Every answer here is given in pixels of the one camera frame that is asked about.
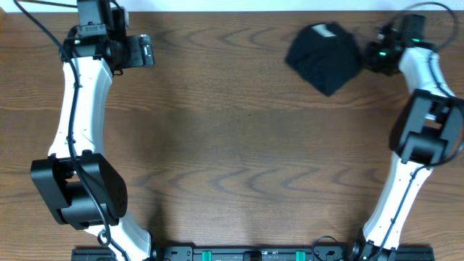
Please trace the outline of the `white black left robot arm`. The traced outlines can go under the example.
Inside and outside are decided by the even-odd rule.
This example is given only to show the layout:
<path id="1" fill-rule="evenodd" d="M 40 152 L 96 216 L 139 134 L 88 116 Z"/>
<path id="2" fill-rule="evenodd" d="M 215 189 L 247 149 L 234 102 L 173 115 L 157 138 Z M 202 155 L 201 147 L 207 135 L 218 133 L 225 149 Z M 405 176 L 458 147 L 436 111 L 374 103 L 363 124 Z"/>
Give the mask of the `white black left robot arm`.
<path id="1" fill-rule="evenodd" d="M 104 116 L 115 76 L 154 64 L 148 35 L 126 33 L 115 1 L 79 1 L 79 23 L 59 43 L 65 91 L 57 133 L 31 178 L 60 224 L 97 238 L 106 260 L 148 260 L 150 233 L 128 211 L 125 181 L 104 156 Z"/>

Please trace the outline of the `black shorts garment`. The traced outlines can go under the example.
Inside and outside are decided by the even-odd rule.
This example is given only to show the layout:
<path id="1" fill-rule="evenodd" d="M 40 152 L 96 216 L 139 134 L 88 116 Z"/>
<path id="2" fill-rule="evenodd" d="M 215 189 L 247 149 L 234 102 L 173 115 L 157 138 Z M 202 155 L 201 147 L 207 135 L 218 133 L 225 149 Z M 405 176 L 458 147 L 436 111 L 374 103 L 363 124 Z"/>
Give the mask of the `black shorts garment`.
<path id="1" fill-rule="evenodd" d="M 362 69 L 355 37 L 337 22 L 308 25 L 289 47 L 285 63 L 325 96 L 332 96 Z"/>

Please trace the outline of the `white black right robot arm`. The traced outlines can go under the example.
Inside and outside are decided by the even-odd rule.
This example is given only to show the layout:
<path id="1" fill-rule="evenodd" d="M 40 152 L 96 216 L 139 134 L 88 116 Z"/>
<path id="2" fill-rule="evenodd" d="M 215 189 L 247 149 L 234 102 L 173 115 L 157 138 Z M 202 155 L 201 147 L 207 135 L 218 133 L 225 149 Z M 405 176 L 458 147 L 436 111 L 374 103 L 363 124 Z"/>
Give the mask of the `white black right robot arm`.
<path id="1" fill-rule="evenodd" d="M 423 35 L 426 18 L 404 14 L 369 44 L 366 67 L 405 77 L 410 94 L 389 136 L 390 171 L 378 203 L 353 247 L 351 260 L 432 260 L 431 249 L 401 247 L 403 225 L 435 167 L 463 150 L 463 100 L 446 84 L 437 46 Z"/>

